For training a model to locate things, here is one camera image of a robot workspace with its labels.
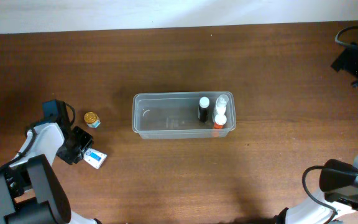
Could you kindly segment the white Panadol medicine box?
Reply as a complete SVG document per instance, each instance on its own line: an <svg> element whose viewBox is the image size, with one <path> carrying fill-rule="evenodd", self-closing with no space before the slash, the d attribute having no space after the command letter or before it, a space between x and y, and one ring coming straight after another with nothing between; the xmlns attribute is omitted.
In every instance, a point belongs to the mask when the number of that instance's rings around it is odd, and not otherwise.
<svg viewBox="0 0 358 224"><path fill-rule="evenodd" d="M106 158L106 154L99 152L95 149L89 148L86 150L83 160L95 169L99 169Z"/></svg>

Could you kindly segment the dark bottle white cap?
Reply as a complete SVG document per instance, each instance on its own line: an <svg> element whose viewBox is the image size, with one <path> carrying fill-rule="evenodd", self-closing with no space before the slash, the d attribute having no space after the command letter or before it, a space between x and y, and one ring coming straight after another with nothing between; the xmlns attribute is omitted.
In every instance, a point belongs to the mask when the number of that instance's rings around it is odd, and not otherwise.
<svg viewBox="0 0 358 224"><path fill-rule="evenodd" d="M199 100L198 105L198 119L202 123L206 123L208 120L208 113L209 113L209 98L203 96Z"/></svg>

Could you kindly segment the white spray bottle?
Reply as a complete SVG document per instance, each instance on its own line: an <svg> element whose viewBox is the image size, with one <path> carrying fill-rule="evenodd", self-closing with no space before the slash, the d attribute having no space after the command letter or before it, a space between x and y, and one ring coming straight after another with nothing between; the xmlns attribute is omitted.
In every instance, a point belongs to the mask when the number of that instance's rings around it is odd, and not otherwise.
<svg viewBox="0 0 358 224"><path fill-rule="evenodd" d="M215 103L215 107L213 110L213 118L216 115L222 115L226 113L227 104L229 102L229 97L227 95L220 95Z"/></svg>

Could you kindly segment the orange tube white cap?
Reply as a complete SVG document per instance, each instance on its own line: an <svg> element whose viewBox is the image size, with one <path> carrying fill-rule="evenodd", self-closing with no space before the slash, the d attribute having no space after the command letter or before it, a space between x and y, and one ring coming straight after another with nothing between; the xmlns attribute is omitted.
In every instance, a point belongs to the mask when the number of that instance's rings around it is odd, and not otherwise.
<svg viewBox="0 0 358 224"><path fill-rule="evenodd" d="M227 135L227 132L223 130L224 125L227 123L227 117L225 114L216 114L213 116L213 131L212 137L221 138Z"/></svg>

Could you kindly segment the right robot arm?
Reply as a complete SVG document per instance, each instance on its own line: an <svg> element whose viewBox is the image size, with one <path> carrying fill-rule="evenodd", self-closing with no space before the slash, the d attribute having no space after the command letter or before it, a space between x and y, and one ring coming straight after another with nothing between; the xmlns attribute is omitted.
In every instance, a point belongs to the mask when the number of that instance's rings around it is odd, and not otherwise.
<svg viewBox="0 0 358 224"><path fill-rule="evenodd" d="M345 70L357 80L358 86L358 44L352 43L331 65L335 71ZM328 160L323 166L307 168L302 175L320 170L319 187L311 193L306 190L307 199L292 208L285 208L273 218L274 223L337 223L338 218L358 212L358 155L352 164L336 159Z"/></svg>

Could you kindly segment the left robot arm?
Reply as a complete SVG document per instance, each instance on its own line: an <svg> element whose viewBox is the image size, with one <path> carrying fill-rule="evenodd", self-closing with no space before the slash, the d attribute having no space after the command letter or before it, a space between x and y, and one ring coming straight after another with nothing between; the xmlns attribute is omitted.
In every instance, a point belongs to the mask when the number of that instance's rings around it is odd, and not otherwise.
<svg viewBox="0 0 358 224"><path fill-rule="evenodd" d="M26 127L24 144L0 167L0 223L98 224L71 209L52 164L59 157L99 169L107 155L93 149L92 135L74 125L71 105L51 100L42 109L43 118Z"/></svg>

